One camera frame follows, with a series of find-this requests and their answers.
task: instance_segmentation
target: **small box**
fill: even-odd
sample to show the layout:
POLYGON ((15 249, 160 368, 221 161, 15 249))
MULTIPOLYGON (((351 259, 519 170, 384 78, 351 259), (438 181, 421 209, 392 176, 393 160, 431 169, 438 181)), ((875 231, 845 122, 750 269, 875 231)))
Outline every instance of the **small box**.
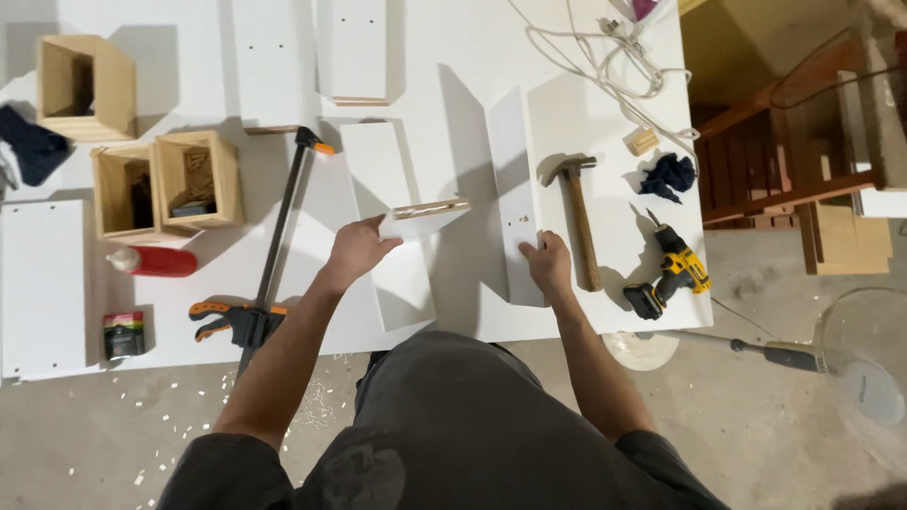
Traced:
POLYGON ((114 313, 104 316, 104 354, 110 361, 145 354, 145 314, 114 313))
POLYGON ((135 63, 99 35, 38 45, 37 120, 78 142, 135 140, 135 63))
POLYGON ((164 226, 156 166, 148 144, 93 149, 94 218, 98 239, 149 244, 191 237, 195 231, 164 226))
POLYGON ((206 230, 245 221, 232 143, 215 131, 177 132, 156 137, 153 150, 165 226, 206 230), (194 201, 213 201, 213 212, 173 214, 194 201))

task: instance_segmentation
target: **hammer head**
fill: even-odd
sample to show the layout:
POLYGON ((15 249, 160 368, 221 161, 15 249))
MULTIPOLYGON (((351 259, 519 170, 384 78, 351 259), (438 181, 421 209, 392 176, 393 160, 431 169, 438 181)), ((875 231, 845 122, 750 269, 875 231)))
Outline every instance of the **hammer head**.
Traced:
POLYGON ((564 177, 570 178, 579 178, 580 170, 584 168, 594 168, 596 164, 599 163, 599 160, 595 156, 590 156, 588 158, 573 158, 569 159, 557 166, 551 173, 548 174, 548 177, 542 183, 543 186, 548 186, 554 182, 554 178, 558 176, 559 173, 563 173, 564 177))

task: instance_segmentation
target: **concrete floor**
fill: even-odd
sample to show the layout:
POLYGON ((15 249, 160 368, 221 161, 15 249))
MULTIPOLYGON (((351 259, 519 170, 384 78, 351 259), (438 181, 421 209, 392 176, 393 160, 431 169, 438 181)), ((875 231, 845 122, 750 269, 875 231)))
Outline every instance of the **concrete floor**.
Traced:
MULTIPOLYGON (((907 238, 899 227, 892 223, 891 274, 864 277, 805 276, 797 231, 709 234, 712 295, 779 338, 809 341, 814 320, 847 290, 907 289, 907 238)), ((715 315, 716 325, 707 330, 712 334, 765 336, 718 307, 715 315)), ((576 409, 557 339, 506 347, 552 395, 576 409)), ((352 421, 354 383, 366 362, 366 354, 318 361, 285 443, 288 451, 280 454, 294 482, 352 421)), ((4 387, 0 509, 148 508, 173 459, 206 432, 204 424, 214 423, 234 369, 137 370, 4 387), (164 415, 170 418, 164 421, 164 415), (144 480, 136 486, 142 470, 144 480)), ((660 432, 733 507, 825 508, 841 495, 871 493, 896 480, 844 429, 815 374, 780 368, 757 355, 681 343, 667 365, 632 376, 660 432)))

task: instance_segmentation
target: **white workbench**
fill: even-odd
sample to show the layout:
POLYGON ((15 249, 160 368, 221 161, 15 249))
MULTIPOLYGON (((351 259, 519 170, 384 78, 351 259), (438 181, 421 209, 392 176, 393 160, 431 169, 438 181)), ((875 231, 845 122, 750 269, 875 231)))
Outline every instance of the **white workbench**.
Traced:
MULTIPOLYGON (((536 25, 569 29, 563 2, 515 1, 536 25)), ((609 2, 572 3, 581 32, 593 32, 596 17, 624 19, 609 2)), ((29 55, 34 54, 35 35, 56 31, 99 34, 136 60, 142 142, 173 129, 214 126, 239 147, 246 228, 210 230, 188 243, 173 244, 185 244, 203 264, 195 274, 180 280, 117 274, 102 260, 115 247, 99 243, 93 286, 94 320, 98 322, 104 313, 146 312, 151 349, 125 360, 118 369, 238 360, 239 349, 229 343, 229 333, 218 333, 198 344, 193 341, 199 324, 189 321, 188 309, 194 302, 216 296, 234 301, 254 299, 293 147, 291 135, 248 137, 239 126, 230 0, 7 4, 0 6, 5 24, 0 25, 5 30, 0 41, 21 48, 23 56, 10 58, 18 50, 0 48, 0 58, 6 58, 5 64, 0 61, 0 70, 8 72, 6 77, 0 76, 0 84, 5 84, 0 100, 34 101, 34 73, 28 71, 34 69, 29 55)), ((516 85, 528 96, 534 150, 540 158, 577 152, 599 157, 599 166, 585 173, 582 181, 605 291, 578 290, 596 331, 711 325, 708 294, 693 296, 688 290, 677 293, 657 322, 643 321, 622 308, 628 306, 621 294, 624 285, 654 281, 659 272, 661 253, 651 235, 654 225, 645 217, 646 208, 670 223, 703 260, 705 252, 696 187, 682 194, 682 206, 636 194, 642 179, 638 169, 650 168, 642 163, 654 156, 636 158, 629 153, 622 139, 636 126, 624 118, 617 104, 594 84, 564 73, 538 54, 523 31, 525 23, 503 0, 410 1, 402 15, 403 95, 389 107, 375 108, 342 108, 324 100, 311 122, 316 116, 327 118, 329 122, 317 123, 317 128, 327 142, 337 143, 329 124, 366 117, 391 119, 398 136, 405 140, 403 156, 414 203, 455 196, 471 199, 473 210, 448 226, 425 250, 432 268, 436 327, 483 341, 559 336, 550 309, 515 307, 505 301, 507 285, 484 108, 516 85)), ((652 25, 642 42, 659 65, 683 67, 676 10, 652 25)), ((559 47, 580 62, 580 52, 571 40, 561 41, 559 47)), ((667 90, 643 108, 673 130, 690 125, 681 78, 669 78, 667 90)), ((91 197, 91 148, 91 144, 79 144, 44 186, 13 192, 8 200, 91 197)), ((659 149, 683 155, 669 142, 659 149)), ((323 202, 329 198, 326 188, 314 189, 316 185, 309 183, 303 211, 295 218, 297 227, 278 301, 305 292, 327 259, 338 227, 324 214, 323 202)), ((544 228, 566 236, 560 185, 542 189, 541 200, 544 228)), ((391 348, 423 327, 432 326, 382 332, 371 289, 356 285, 331 322, 322 354, 391 348)))

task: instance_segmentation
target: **cordless drill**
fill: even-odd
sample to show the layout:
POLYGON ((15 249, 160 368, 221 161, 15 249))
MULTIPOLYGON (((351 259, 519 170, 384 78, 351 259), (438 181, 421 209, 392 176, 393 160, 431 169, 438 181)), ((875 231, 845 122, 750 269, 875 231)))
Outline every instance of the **cordless drill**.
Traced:
POLYGON ((665 261, 661 263, 661 280, 655 287, 650 283, 635 283, 624 287, 624 297, 643 319, 658 319, 668 306, 668 299, 680 288, 693 289, 694 294, 701 294, 712 286, 712 280, 706 274, 706 268, 699 257, 668 225, 662 225, 646 209, 649 217, 655 222, 655 239, 665 252, 665 261))

